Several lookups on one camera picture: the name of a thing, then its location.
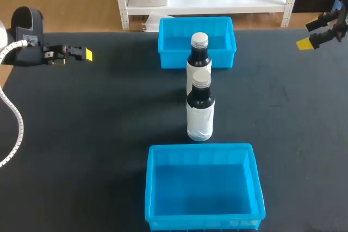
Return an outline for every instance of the blue plastic bin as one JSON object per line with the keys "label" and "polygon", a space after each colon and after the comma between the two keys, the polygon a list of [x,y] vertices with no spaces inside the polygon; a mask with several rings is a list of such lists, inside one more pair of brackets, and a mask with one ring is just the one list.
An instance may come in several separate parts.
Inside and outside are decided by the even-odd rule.
{"label": "blue plastic bin", "polygon": [[213,68],[232,68],[237,50],[230,17],[162,18],[159,24],[158,52],[164,69],[186,68],[191,53],[191,37],[205,32]]}
{"label": "blue plastic bin", "polygon": [[250,144],[150,147],[145,219],[151,230],[257,229],[264,217]]}

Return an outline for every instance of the floor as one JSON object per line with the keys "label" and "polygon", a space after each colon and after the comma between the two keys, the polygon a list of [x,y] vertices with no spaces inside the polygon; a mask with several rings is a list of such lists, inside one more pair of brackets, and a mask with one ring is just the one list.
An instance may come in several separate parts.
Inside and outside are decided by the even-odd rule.
{"label": "floor", "polygon": [[[121,32],[117,0],[0,0],[0,19],[10,27],[12,13],[26,5],[39,9],[45,20],[45,32]],[[303,28],[318,14],[293,14],[289,28]],[[235,30],[278,29],[282,13],[231,15]],[[145,17],[131,17],[130,27],[142,30]],[[10,66],[0,67],[0,85],[3,86]]]}

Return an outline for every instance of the black bottle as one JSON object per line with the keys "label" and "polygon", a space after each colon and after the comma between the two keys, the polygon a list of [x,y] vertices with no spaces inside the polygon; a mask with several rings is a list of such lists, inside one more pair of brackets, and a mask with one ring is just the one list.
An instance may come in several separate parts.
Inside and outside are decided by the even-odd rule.
{"label": "black bottle", "polygon": [[194,73],[192,91],[187,96],[187,133],[194,141],[206,141],[213,134],[215,99],[210,83],[208,71]]}
{"label": "black bottle", "polygon": [[198,70],[212,71],[212,60],[208,55],[208,36],[205,33],[198,32],[191,38],[191,54],[187,60],[187,85],[186,95],[192,89],[192,76]]}

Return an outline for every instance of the robotic arm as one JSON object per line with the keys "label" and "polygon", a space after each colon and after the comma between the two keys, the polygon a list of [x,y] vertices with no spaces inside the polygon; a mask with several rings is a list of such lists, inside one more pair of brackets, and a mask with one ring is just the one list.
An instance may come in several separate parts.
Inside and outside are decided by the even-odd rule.
{"label": "robotic arm", "polygon": [[[6,30],[0,21],[0,65],[34,66],[60,63],[68,57],[76,60],[92,61],[92,52],[86,47],[68,45],[51,46],[45,43],[44,21],[41,12],[36,9],[20,7],[11,20],[11,28]],[[12,110],[18,121],[18,138],[11,152],[0,161],[4,166],[19,149],[24,135],[23,118],[0,86],[0,99]]]}
{"label": "robotic arm", "polygon": [[297,42],[299,50],[317,49],[325,42],[329,42],[336,38],[339,42],[345,37],[348,31],[348,0],[339,0],[342,4],[340,10],[333,10],[331,12],[319,15],[318,19],[306,24],[309,32],[320,27],[325,27],[329,22],[337,20],[332,29],[323,33],[311,34],[308,38]]}
{"label": "robotic arm", "polygon": [[11,28],[4,30],[0,23],[0,51],[5,46],[26,40],[30,48],[17,48],[3,60],[3,64],[14,66],[34,66],[44,64],[64,64],[65,59],[92,60],[92,52],[86,47],[68,45],[51,46],[45,43],[44,19],[40,11],[28,7],[16,9],[11,19]]}

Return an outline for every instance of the black table surface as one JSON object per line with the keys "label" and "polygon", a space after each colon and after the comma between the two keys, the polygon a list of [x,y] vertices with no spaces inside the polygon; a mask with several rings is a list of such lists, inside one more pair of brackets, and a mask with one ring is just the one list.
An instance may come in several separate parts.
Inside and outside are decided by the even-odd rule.
{"label": "black table surface", "polygon": [[[231,70],[213,70],[208,142],[253,145],[261,231],[348,230],[348,46],[300,52],[304,30],[235,32]],[[94,62],[15,68],[4,92],[24,140],[0,168],[0,231],[149,231],[148,148],[191,143],[185,70],[161,70],[156,33],[47,34]],[[0,156],[17,122],[0,102]]]}

